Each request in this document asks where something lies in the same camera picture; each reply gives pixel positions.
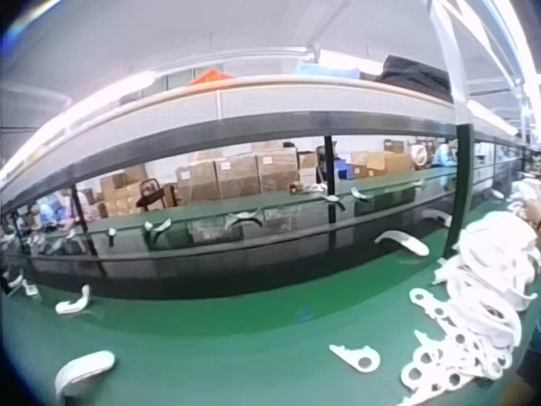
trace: orange object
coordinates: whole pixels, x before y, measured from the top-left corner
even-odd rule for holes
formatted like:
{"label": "orange object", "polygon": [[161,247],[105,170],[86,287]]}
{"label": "orange object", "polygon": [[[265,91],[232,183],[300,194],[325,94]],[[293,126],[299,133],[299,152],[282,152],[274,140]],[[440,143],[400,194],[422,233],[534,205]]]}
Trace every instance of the orange object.
{"label": "orange object", "polygon": [[229,74],[224,74],[224,73],[220,72],[216,68],[212,68],[212,69],[207,70],[206,72],[204,72],[199,78],[194,80],[189,85],[190,86],[191,85],[200,85],[202,83],[215,82],[217,80],[232,79],[232,78],[233,78],[233,76],[231,76]]}

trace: white molded part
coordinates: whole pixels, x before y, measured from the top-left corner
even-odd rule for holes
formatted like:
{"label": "white molded part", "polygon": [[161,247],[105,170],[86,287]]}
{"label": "white molded part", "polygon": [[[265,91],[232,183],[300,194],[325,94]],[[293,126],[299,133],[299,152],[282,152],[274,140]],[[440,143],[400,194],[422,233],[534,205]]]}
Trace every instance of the white molded part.
{"label": "white molded part", "polygon": [[427,290],[415,288],[410,290],[409,299],[412,303],[421,306],[424,312],[432,319],[445,319],[449,314],[446,303],[434,299],[434,295]]}
{"label": "white molded part", "polygon": [[426,180],[424,180],[424,178],[421,178],[420,180],[412,182],[412,186],[415,186],[416,188],[422,188],[425,185],[426,185]]}
{"label": "white molded part", "polygon": [[330,203],[337,203],[340,198],[336,195],[322,195],[325,200],[327,200]]}
{"label": "white molded part", "polygon": [[158,226],[158,227],[155,229],[155,231],[156,231],[157,233],[161,233],[162,231],[165,231],[165,230],[167,230],[167,229],[170,228],[170,227],[171,227],[171,218],[168,218],[165,222],[163,222],[163,223],[161,224],[161,226]]}
{"label": "white molded part", "polygon": [[412,145],[410,147],[410,157],[416,167],[422,167],[426,165],[429,159],[429,153],[426,151],[424,145]]}
{"label": "white molded part", "polygon": [[499,191],[496,190],[496,189],[491,189],[491,190],[490,190],[490,194],[493,195],[496,199],[500,199],[500,200],[505,199],[504,194],[501,193],[501,192],[499,192]]}
{"label": "white molded part", "polygon": [[252,211],[251,213],[249,211],[242,211],[237,214],[232,214],[233,217],[236,217],[238,220],[249,220],[250,218],[256,218],[258,215],[258,211]]}
{"label": "white molded part", "polygon": [[109,351],[99,351],[69,361],[55,378],[57,396],[61,398],[69,385],[110,370],[114,364],[115,356]]}
{"label": "white molded part", "polygon": [[353,197],[357,200],[369,201],[373,197],[372,195],[365,195],[364,193],[359,192],[357,188],[352,188],[351,192]]}
{"label": "white molded part", "polygon": [[55,310],[59,315],[69,315],[73,313],[79,313],[90,302],[90,285],[84,285],[81,293],[83,296],[76,302],[60,302],[55,307]]}
{"label": "white molded part", "polygon": [[[351,367],[359,372],[368,373],[376,370],[380,366],[380,355],[377,351],[369,347],[368,345],[360,349],[347,349],[346,347],[330,345],[329,350],[338,355],[344,361],[346,361]],[[362,367],[359,362],[361,359],[368,358],[370,365]]]}
{"label": "white molded part", "polygon": [[28,282],[26,282],[26,279],[23,279],[23,288],[25,288],[26,296],[36,296],[40,292],[37,290],[36,285],[29,285]]}
{"label": "white molded part", "polygon": [[10,289],[17,288],[23,282],[23,280],[23,274],[20,273],[13,281],[8,282],[8,286]]}
{"label": "white molded part", "polygon": [[435,209],[423,210],[423,218],[433,218],[435,221],[440,222],[447,228],[451,227],[451,221],[453,219],[451,214],[447,214],[444,211]]}
{"label": "white molded part", "polygon": [[403,231],[389,230],[382,233],[377,239],[374,240],[378,244],[382,239],[394,239],[398,244],[401,244],[414,254],[419,256],[428,256],[430,253],[429,247],[427,247],[422,241],[419,241],[415,237],[404,233]]}

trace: brown cardboard box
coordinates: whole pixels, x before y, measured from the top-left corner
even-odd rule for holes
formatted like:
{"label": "brown cardboard box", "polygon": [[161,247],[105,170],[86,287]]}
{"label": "brown cardboard box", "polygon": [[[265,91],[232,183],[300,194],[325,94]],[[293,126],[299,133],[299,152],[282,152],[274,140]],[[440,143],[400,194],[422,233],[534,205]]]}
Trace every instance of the brown cardboard box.
{"label": "brown cardboard box", "polygon": [[128,199],[118,199],[116,202],[117,211],[128,211]]}
{"label": "brown cardboard box", "polygon": [[126,184],[137,184],[149,178],[144,164],[127,167],[124,172],[126,173]]}
{"label": "brown cardboard box", "polygon": [[127,193],[127,196],[138,196],[140,197],[141,196],[141,192],[139,190],[139,184],[140,182],[136,183],[136,184],[129,184],[128,186],[126,186],[126,193]]}
{"label": "brown cardboard box", "polygon": [[352,163],[352,169],[355,179],[367,178],[369,176],[369,170],[366,168],[366,165]]}
{"label": "brown cardboard box", "polygon": [[214,161],[191,162],[186,167],[179,167],[176,173],[182,205],[220,199]]}
{"label": "brown cardboard box", "polygon": [[284,147],[284,142],[289,142],[291,140],[273,140],[273,141],[261,141],[252,143],[252,151],[262,152],[262,151],[274,151],[281,150]]}
{"label": "brown cardboard box", "polygon": [[126,185],[126,174],[116,173],[114,175],[100,178],[101,192],[105,200],[115,200],[117,189],[121,189]]}
{"label": "brown cardboard box", "polygon": [[318,157],[315,152],[300,151],[298,153],[298,168],[306,169],[316,167],[318,164]]}
{"label": "brown cardboard box", "polygon": [[211,150],[196,151],[189,154],[190,162],[199,161],[214,161],[223,157],[221,148],[213,148]]}
{"label": "brown cardboard box", "polygon": [[107,207],[103,201],[96,203],[96,209],[100,215],[100,218],[108,218],[109,214],[107,213]]}
{"label": "brown cardboard box", "polygon": [[178,195],[178,184],[164,184],[163,186],[166,207],[175,207],[180,205],[180,196]]}
{"label": "brown cardboard box", "polygon": [[295,148],[261,152],[257,168],[262,193],[289,190],[289,185],[298,181],[297,152]]}
{"label": "brown cardboard box", "polygon": [[409,172],[412,163],[408,154],[393,154],[389,151],[372,152],[366,161],[368,175],[380,176],[389,173]]}
{"label": "brown cardboard box", "polygon": [[384,140],[383,150],[389,152],[395,152],[396,154],[402,154],[404,152],[404,141]]}
{"label": "brown cardboard box", "polygon": [[257,195],[260,181],[253,155],[230,156],[216,160],[216,178],[222,199]]}
{"label": "brown cardboard box", "polygon": [[86,201],[89,205],[92,206],[96,203],[96,199],[94,199],[94,190],[92,190],[92,188],[82,189],[79,192],[85,195]]}

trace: pile of white plastic parts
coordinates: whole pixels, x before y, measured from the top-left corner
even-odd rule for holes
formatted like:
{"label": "pile of white plastic parts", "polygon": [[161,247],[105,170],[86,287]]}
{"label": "pile of white plastic parts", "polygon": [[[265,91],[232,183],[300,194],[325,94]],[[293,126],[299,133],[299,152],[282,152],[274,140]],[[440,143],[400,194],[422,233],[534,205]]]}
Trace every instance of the pile of white plastic parts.
{"label": "pile of white plastic parts", "polygon": [[513,348],[522,340],[519,313],[537,297],[527,294],[540,259],[537,234],[518,216],[529,199],[538,199],[535,189],[515,182],[512,212],[490,212],[462,231],[458,254],[440,260],[435,271],[434,284],[445,284],[447,301],[421,288],[410,292],[410,300],[440,325],[445,339],[415,332],[420,347],[401,373],[413,394],[402,405],[421,404],[475,378],[500,379],[511,366]]}

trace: green work surface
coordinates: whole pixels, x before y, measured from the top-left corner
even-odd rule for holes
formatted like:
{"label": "green work surface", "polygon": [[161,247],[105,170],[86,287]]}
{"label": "green work surface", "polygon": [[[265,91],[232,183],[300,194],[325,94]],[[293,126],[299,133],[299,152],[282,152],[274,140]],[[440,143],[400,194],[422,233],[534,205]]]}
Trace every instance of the green work surface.
{"label": "green work surface", "polygon": [[[372,189],[397,186],[420,178],[430,179],[450,175],[456,172],[455,167],[435,167],[423,171],[410,173],[397,173],[374,178],[363,178],[354,180],[342,180],[336,183],[336,194],[349,194],[354,186],[366,192]],[[198,202],[189,206],[173,207],[166,210],[148,211],[124,217],[110,217],[89,223],[90,233],[103,233],[113,227],[117,230],[125,228],[140,228],[145,221],[163,222],[170,217],[174,222],[182,220],[195,220],[211,216],[219,216],[227,213],[238,213],[240,211],[255,211],[258,208],[272,208],[276,206],[289,206],[313,200],[321,200],[320,194],[297,194],[289,192],[273,192],[262,195],[243,196],[218,201]],[[49,234],[51,237],[65,235],[56,232]]]}
{"label": "green work surface", "polygon": [[[485,202],[469,221],[502,203]],[[30,387],[54,402],[54,379],[71,359],[107,349],[114,370],[94,382],[84,405],[392,405],[410,392],[402,368],[419,346],[413,331],[443,338],[437,323],[409,300],[432,286],[446,230],[424,242],[430,256],[405,250],[331,277],[227,299],[139,301],[94,298],[81,315],[57,315],[73,294],[41,287],[41,301],[3,295],[3,345]],[[538,280],[529,292],[541,292]],[[494,405],[516,370],[541,300],[522,315],[522,345],[495,382],[475,380],[430,404]],[[380,353],[380,367],[359,374],[329,344]]]}

